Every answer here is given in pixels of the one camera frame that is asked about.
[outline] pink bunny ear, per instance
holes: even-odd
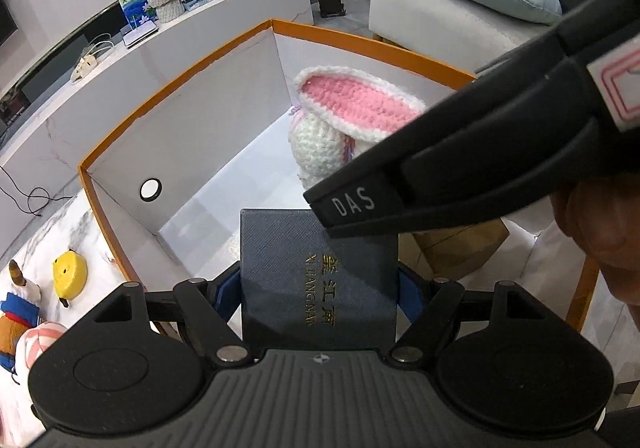
[[[294,83],[303,107],[356,140],[382,141],[425,111],[418,98],[348,67],[309,67]]]

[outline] round hole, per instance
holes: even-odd
[[[162,183],[159,179],[151,177],[144,181],[140,186],[140,198],[149,203],[158,199],[160,192],[162,191]]]

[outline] marble floor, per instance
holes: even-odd
[[[321,18],[319,5],[313,4],[311,9],[314,14],[314,23],[318,27],[371,38],[373,33],[369,30],[370,0],[342,0],[342,2],[346,15],[333,18]]]

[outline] metal screw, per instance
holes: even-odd
[[[227,345],[225,347],[220,347],[218,352],[216,352],[216,356],[228,363],[241,362],[244,360],[249,353],[247,350],[240,345]]]
[[[391,352],[391,357],[400,363],[415,363],[422,358],[422,351],[418,347],[398,347]]]

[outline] cardboard box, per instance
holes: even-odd
[[[398,237],[398,258],[427,280],[460,280],[481,268],[509,236],[500,219]]]

